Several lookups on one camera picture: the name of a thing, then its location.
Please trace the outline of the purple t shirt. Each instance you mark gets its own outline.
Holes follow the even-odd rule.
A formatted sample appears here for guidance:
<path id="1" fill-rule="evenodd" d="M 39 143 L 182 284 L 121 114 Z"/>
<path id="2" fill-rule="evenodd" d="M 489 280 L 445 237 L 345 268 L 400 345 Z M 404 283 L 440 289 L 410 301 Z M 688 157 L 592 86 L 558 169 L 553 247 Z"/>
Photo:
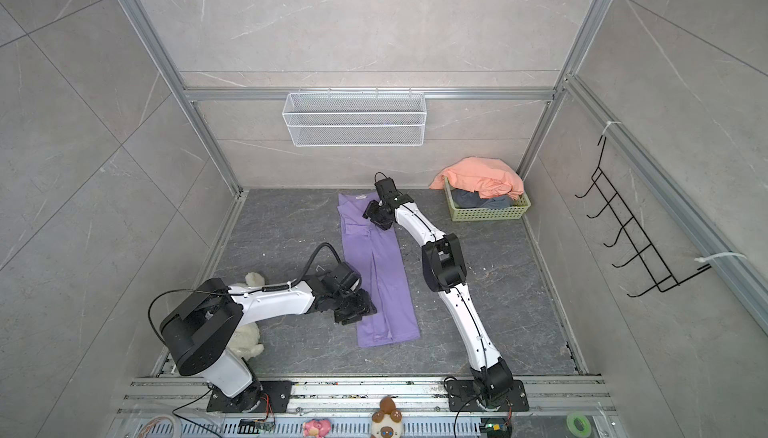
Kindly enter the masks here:
<path id="1" fill-rule="evenodd" d="M 344 258 L 360 273 L 362 288 L 377 309 L 357 324 L 358 345 L 362 348 L 413 341 L 421 336 L 395 231 L 382 230 L 363 216 L 374 198 L 373 193 L 342 193 L 337 206 Z"/>

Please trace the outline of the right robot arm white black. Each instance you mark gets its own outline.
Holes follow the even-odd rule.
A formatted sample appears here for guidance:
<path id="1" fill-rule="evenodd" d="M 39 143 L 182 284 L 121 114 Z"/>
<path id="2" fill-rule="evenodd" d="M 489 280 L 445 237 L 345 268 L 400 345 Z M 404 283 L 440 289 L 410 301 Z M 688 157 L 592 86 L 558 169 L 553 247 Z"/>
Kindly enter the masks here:
<path id="1" fill-rule="evenodd" d="M 376 180 L 374 186 L 378 198 L 369 202 L 363 217 L 382 230 L 399 225 L 420 246 L 424 280 L 449 310 L 464 343 L 474 380 L 472 394 L 482 406 L 497 407 L 513 390 L 514 376 L 474 306 L 459 238 L 436 227 L 391 177 Z"/>

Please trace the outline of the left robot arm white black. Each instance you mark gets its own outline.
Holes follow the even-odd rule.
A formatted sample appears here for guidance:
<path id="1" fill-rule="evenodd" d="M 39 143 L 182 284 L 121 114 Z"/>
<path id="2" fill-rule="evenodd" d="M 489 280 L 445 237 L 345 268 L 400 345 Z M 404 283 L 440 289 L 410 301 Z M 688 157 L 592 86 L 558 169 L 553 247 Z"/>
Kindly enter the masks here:
<path id="1" fill-rule="evenodd" d="M 376 313 L 360 275 L 345 262 L 295 282 L 263 287 L 208 279 L 166 316 L 159 336 L 180 375 L 205 379 L 219 397 L 243 410 L 258 398 L 262 385 L 246 360 L 229 349 L 235 332 L 270 318 L 325 311 L 341 325 Z"/>

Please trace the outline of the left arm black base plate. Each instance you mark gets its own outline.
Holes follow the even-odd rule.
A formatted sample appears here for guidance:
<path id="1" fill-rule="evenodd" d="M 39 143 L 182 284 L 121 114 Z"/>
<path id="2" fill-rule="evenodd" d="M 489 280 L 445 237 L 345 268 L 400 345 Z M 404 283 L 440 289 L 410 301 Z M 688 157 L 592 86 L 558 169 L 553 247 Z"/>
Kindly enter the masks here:
<path id="1" fill-rule="evenodd" d="M 234 398 L 227 397 L 218 387 L 211 388 L 207 412 L 284 413 L 287 410 L 293 383 L 291 381 L 256 381 Z"/>

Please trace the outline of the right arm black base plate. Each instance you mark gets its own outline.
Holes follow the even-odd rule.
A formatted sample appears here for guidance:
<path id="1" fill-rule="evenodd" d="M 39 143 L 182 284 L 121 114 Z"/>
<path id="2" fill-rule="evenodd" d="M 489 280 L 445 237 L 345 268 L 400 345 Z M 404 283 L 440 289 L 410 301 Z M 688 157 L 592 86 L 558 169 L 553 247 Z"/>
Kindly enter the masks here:
<path id="1" fill-rule="evenodd" d="M 523 382 L 513 380 L 512 386 L 500 396 L 483 399 L 475 390 L 472 379 L 458 379 L 448 376 L 443 379 L 443 388 L 448 396 L 451 412 L 528 412 L 530 405 Z"/>

